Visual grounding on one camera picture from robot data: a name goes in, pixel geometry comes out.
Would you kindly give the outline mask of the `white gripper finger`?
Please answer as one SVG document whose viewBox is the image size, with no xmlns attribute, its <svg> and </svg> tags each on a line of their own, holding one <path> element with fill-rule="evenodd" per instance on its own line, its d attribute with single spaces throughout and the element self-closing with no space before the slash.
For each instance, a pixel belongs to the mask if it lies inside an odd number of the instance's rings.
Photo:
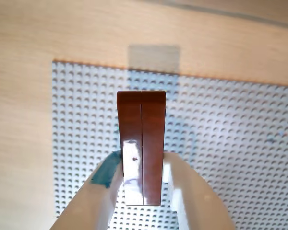
<svg viewBox="0 0 288 230">
<path fill-rule="evenodd" d="M 234 230 L 223 201 L 212 187 L 176 153 L 164 153 L 163 178 L 171 211 L 180 230 Z"/>
</svg>

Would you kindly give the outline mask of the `white gripper finger blue mark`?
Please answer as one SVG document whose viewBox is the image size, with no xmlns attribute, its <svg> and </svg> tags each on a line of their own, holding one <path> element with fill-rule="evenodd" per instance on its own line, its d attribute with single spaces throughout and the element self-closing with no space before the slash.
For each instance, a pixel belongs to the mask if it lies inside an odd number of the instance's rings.
<svg viewBox="0 0 288 230">
<path fill-rule="evenodd" d="M 109 154 L 87 178 L 52 230 L 106 230 L 123 182 L 121 152 Z"/>
</svg>

